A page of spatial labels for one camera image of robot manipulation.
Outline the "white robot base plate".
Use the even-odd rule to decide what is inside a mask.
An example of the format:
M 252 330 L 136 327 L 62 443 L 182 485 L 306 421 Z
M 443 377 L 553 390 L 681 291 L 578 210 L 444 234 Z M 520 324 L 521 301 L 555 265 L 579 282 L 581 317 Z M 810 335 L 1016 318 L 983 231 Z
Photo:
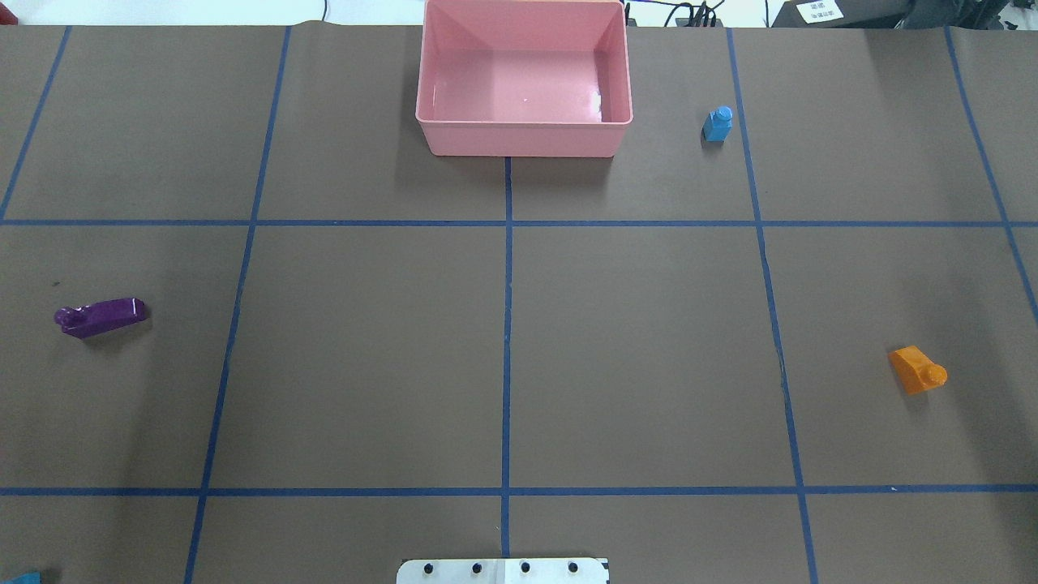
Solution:
M 607 559 L 593 557 L 416 559 L 397 583 L 609 583 Z

